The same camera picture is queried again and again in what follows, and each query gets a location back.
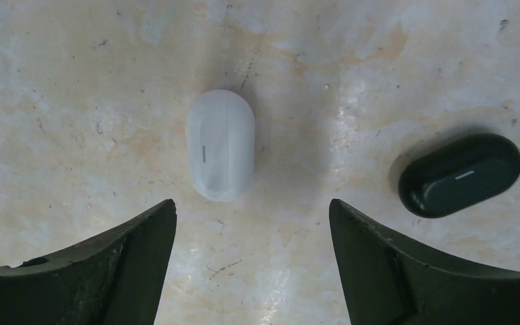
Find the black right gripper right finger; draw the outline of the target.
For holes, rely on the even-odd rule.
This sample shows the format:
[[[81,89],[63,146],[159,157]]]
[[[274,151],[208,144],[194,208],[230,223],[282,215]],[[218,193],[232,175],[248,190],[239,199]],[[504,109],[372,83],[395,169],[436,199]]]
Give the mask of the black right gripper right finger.
[[[520,324],[520,272],[439,251],[339,199],[329,222],[352,324]]]

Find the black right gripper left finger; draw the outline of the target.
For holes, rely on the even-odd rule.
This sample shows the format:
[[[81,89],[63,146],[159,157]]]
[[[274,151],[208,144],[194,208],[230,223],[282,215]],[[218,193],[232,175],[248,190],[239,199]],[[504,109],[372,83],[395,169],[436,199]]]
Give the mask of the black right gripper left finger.
[[[175,203],[18,267],[0,267],[0,324],[153,324],[175,239]]]

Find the white earbud charging case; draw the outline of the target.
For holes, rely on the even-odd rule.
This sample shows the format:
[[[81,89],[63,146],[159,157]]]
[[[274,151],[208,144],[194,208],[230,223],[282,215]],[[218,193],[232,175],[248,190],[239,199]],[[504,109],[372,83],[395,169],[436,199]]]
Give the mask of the white earbud charging case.
[[[186,123],[194,189],[215,202],[243,194],[255,172],[255,116],[238,94],[215,89],[200,94]]]

